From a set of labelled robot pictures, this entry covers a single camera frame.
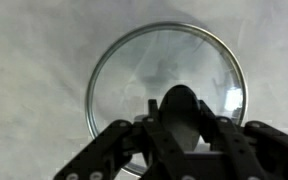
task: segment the white cloth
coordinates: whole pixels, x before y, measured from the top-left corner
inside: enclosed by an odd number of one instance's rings
[[[222,39],[248,84],[244,122],[288,133],[286,1],[0,1],[0,179],[52,178],[91,141],[84,99],[101,54],[126,32],[169,20]]]

